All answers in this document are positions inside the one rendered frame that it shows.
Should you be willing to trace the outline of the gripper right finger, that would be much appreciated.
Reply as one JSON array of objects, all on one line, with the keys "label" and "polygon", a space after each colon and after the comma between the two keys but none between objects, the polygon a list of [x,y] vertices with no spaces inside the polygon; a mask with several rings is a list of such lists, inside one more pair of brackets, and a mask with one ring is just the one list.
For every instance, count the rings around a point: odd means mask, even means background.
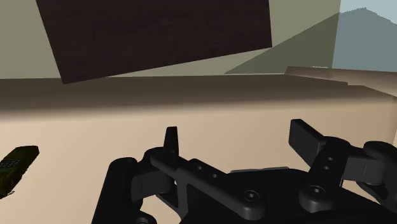
[{"label": "gripper right finger", "polygon": [[368,141],[358,148],[344,139],[320,134],[302,119],[291,120],[288,143],[310,167],[298,194],[306,211],[368,206],[344,191],[342,184],[349,180],[397,213],[397,147]]}]

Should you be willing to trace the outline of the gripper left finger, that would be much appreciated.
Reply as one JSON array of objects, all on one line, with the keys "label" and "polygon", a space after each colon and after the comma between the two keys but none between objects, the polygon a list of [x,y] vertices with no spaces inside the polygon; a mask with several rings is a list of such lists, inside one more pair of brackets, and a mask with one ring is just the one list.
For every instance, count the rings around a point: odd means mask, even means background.
[{"label": "gripper left finger", "polygon": [[267,214],[258,188],[198,159],[180,157],[177,127],[167,127],[163,146],[147,150],[141,161],[123,157],[110,163],[91,224],[158,224],[141,210],[143,200],[152,195],[180,218],[205,196],[243,220],[257,221]]}]

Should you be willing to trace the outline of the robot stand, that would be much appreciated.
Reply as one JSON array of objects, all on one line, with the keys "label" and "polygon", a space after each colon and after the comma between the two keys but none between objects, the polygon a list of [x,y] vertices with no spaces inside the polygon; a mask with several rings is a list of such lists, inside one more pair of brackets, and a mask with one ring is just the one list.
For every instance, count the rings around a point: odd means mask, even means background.
[{"label": "robot stand", "polygon": [[270,48],[270,0],[36,0],[63,83]]}]

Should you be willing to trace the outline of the dark green remote control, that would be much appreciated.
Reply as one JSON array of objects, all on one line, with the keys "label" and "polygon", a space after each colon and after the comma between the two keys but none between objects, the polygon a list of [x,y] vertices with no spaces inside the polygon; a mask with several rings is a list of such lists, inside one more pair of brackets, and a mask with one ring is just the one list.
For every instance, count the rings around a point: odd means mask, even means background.
[{"label": "dark green remote control", "polygon": [[13,193],[13,189],[38,155],[37,146],[19,146],[0,161],[0,199]]}]

